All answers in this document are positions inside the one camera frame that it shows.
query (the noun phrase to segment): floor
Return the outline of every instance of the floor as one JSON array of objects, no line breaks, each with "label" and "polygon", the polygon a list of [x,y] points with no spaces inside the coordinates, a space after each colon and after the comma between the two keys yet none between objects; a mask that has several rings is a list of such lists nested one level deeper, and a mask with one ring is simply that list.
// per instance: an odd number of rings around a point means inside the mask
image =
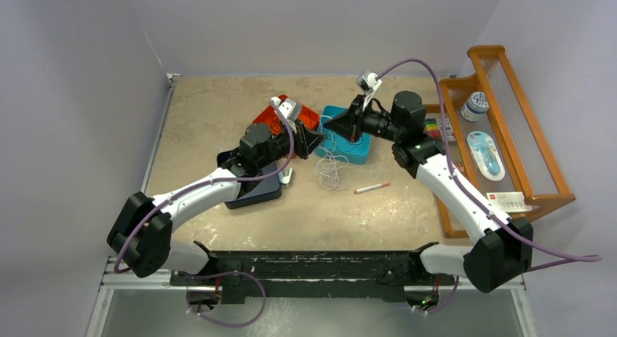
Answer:
[{"label": "floor", "polygon": [[[440,294],[446,296],[448,289]],[[207,315],[226,322],[255,316],[261,298],[241,305],[224,304]],[[374,337],[374,336],[534,336],[530,314],[522,319],[510,290],[490,294],[459,288],[447,308],[427,318],[406,303],[376,298],[272,298],[259,320],[245,328],[223,328],[186,314],[180,290],[116,290],[107,316],[105,337]]]},{"label": "floor", "polygon": [[[437,103],[430,78],[387,78],[377,98],[386,109],[394,94],[412,90]],[[352,77],[182,77],[164,125],[151,173],[149,195],[162,194],[210,174],[216,155],[231,150],[246,126],[286,94],[321,113],[347,107],[358,93]],[[368,161],[341,170],[341,185],[323,189],[316,156],[294,159],[292,185],[280,199],[228,210],[218,205],[181,226],[174,238],[198,240],[213,250],[410,250],[444,239],[434,195],[398,167],[391,144],[374,139]],[[390,181],[356,195],[354,189]]]}]

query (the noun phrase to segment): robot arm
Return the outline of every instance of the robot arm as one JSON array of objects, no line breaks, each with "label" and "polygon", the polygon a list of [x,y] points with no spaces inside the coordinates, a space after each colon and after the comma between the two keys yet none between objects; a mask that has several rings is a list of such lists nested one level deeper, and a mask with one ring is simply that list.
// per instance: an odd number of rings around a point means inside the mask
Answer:
[{"label": "robot arm", "polygon": [[[482,292],[490,292],[503,283],[526,272],[531,265],[531,248],[509,235],[491,220],[487,213],[473,203],[468,194],[453,180],[441,143],[424,133],[426,109],[420,96],[403,91],[394,96],[390,112],[379,112],[367,105],[365,96],[372,97],[375,89],[362,75],[357,83],[364,90],[349,108],[327,122],[324,127],[353,142],[363,133],[393,142],[392,153],[400,167],[429,187],[462,223],[473,248],[433,245],[420,255],[424,269],[432,274],[451,274],[467,277]],[[512,220],[491,203],[462,175],[457,175],[465,190],[480,200],[490,213],[507,220],[510,229],[532,240],[533,229],[525,218]]]},{"label": "robot arm", "polygon": [[[324,135],[307,129],[298,120],[302,105],[292,99],[281,101],[274,97],[271,105],[290,124],[294,154],[301,159],[308,158]],[[211,207],[253,190],[260,182],[254,177],[261,175],[264,167],[288,155],[290,143],[288,132],[273,136],[265,124],[250,125],[230,157],[208,176],[151,198],[142,192],[129,197],[107,237],[108,245],[116,253],[127,248],[122,260],[138,277],[146,277],[161,268],[199,273],[208,262],[209,250],[198,242],[172,241],[172,233]],[[131,239],[131,233],[152,212],[148,223]]]}]

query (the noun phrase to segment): blue box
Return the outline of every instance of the blue box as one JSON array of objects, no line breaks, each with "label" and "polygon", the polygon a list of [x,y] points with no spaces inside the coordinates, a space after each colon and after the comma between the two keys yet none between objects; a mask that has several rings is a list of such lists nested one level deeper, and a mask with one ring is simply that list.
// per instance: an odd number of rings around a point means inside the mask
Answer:
[{"label": "blue box", "polygon": [[[335,117],[345,110],[345,108],[340,108],[338,106],[326,106],[322,115]],[[342,155],[346,157],[352,164],[365,164],[368,159],[368,152],[370,150],[370,135],[365,133],[357,143],[352,144],[336,133],[323,128],[323,124],[330,120],[330,118],[323,116],[319,118],[319,131],[326,135],[326,139],[319,145],[319,147],[315,149],[315,155],[324,157],[326,152],[324,149],[320,148],[323,147],[331,151],[334,155]],[[336,159],[345,161],[342,157],[337,157]]]}]

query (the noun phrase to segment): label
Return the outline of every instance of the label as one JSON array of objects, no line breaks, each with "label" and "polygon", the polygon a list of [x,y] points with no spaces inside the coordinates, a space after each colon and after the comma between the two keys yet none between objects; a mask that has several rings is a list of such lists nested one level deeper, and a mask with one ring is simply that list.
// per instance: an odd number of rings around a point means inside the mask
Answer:
[{"label": "label", "polygon": [[533,208],[525,204],[525,196],[520,191],[486,193],[488,202],[506,213],[529,212]]},{"label": "label", "polygon": [[463,108],[461,108],[461,115],[467,120],[471,122],[479,121],[485,113],[475,113],[469,108],[469,105],[465,103]]}]

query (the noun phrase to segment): white bottle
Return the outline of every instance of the white bottle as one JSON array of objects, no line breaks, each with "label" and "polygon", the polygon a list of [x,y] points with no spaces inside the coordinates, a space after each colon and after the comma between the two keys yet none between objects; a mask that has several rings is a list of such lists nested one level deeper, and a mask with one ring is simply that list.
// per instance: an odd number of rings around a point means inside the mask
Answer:
[{"label": "white bottle", "polygon": [[480,120],[488,111],[488,100],[484,92],[473,92],[461,108],[461,115],[471,122]]}]

